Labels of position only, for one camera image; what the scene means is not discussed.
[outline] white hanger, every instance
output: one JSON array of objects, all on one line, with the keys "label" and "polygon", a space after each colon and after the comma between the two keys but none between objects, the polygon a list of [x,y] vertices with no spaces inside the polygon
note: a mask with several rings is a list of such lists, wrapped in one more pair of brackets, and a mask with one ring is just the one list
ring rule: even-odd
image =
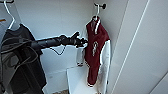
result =
[{"label": "white hanger", "polygon": [[12,22],[11,22],[10,26],[8,27],[8,29],[11,29],[13,23],[15,22],[15,18],[14,18],[14,17],[12,16],[12,14],[9,12],[9,9],[8,9],[8,7],[7,7],[7,5],[6,5],[6,0],[4,1],[4,6],[5,6],[6,11],[8,12],[8,14],[12,17]]},{"label": "white hanger", "polygon": [[96,20],[97,20],[97,17],[98,17],[98,15],[99,15],[99,12],[100,12],[99,8],[100,8],[100,5],[99,5],[99,4],[97,4],[97,14],[96,14]]}]

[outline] closet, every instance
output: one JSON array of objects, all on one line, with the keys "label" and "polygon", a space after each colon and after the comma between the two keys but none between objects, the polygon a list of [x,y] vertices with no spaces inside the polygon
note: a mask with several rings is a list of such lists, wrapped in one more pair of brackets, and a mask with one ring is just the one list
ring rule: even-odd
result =
[{"label": "closet", "polygon": [[[0,41],[12,22],[0,0]],[[86,30],[97,14],[111,42],[105,94],[168,94],[167,0],[14,0],[7,3],[15,22],[26,26],[36,40]],[[53,47],[61,53],[64,46]],[[88,67],[77,66],[77,50],[66,46],[62,55],[43,49],[40,56],[47,84],[44,94],[68,90],[70,94],[96,94],[87,86]]]}]

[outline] red jacket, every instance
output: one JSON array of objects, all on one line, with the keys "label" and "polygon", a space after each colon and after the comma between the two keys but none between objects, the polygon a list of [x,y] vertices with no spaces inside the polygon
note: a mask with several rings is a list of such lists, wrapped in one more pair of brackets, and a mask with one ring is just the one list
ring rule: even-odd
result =
[{"label": "red jacket", "polygon": [[96,83],[99,66],[100,54],[106,41],[109,40],[108,33],[100,23],[99,17],[96,21],[91,21],[86,25],[88,34],[88,45],[85,48],[85,61],[89,65],[88,84],[93,86]]}]

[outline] sleeve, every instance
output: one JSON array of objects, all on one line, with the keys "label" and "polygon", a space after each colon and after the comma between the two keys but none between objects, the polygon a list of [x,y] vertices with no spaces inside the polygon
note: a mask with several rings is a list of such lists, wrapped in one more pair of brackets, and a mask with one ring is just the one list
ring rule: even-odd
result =
[{"label": "sleeve", "polygon": [[100,67],[98,72],[98,92],[106,93],[107,78],[111,60],[110,40],[106,41],[100,54]]},{"label": "sleeve", "polygon": [[[81,32],[81,35],[79,38],[84,38],[85,40],[88,40],[88,34],[86,28]],[[78,66],[83,66],[84,62],[84,55],[85,55],[85,47],[87,46],[87,43],[84,44],[84,47],[79,47],[77,49],[77,56],[76,56],[76,62]]]}]

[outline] hanger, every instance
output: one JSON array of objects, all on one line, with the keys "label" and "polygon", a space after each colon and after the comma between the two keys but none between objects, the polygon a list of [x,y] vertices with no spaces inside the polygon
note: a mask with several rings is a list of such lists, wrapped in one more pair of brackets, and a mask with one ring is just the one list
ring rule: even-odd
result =
[{"label": "hanger", "polygon": [[14,22],[15,22],[15,18],[14,18],[14,17],[12,16],[12,14],[10,13],[10,11],[9,11],[7,5],[6,5],[6,0],[4,1],[4,6],[5,6],[6,11],[8,12],[8,14],[12,17],[12,22],[11,22],[11,24],[10,24],[9,27],[8,27],[8,29],[11,29],[11,28],[12,28],[12,25],[13,25]]}]

